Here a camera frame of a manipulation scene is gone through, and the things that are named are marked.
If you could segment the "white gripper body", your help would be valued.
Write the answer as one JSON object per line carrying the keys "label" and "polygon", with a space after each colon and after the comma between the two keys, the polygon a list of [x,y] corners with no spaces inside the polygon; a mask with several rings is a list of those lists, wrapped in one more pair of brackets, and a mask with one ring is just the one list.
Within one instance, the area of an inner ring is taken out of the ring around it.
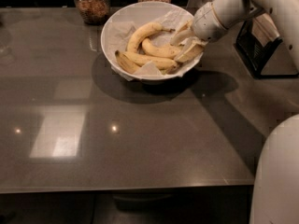
{"label": "white gripper body", "polygon": [[227,34],[227,29],[219,21],[212,2],[207,2],[195,12],[192,30],[198,38],[207,42],[217,42]]}

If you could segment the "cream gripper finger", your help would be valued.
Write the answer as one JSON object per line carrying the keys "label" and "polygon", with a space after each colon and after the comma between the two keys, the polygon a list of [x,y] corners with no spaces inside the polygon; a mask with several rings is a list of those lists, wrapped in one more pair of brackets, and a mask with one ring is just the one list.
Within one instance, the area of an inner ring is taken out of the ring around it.
{"label": "cream gripper finger", "polygon": [[172,46],[179,45],[184,39],[193,36],[192,20],[185,21],[174,33],[170,39]]}
{"label": "cream gripper finger", "polygon": [[188,38],[182,51],[174,58],[178,63],[186,63],[199,56],[205,49],[206,42],[198,38]]}

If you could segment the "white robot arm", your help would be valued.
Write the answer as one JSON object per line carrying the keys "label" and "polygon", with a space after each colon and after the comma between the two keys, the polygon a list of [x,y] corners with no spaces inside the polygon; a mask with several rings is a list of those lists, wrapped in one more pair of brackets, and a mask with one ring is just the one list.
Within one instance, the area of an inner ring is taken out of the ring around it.
{"label": "white robot arm", "polygon": [[[240,21],[267,13],[299,68],[299,0],[214,0],[200,7],[192,32],[216,42]],[[259,158],[249,224],[299,224],[299,116],[270,133]]]}

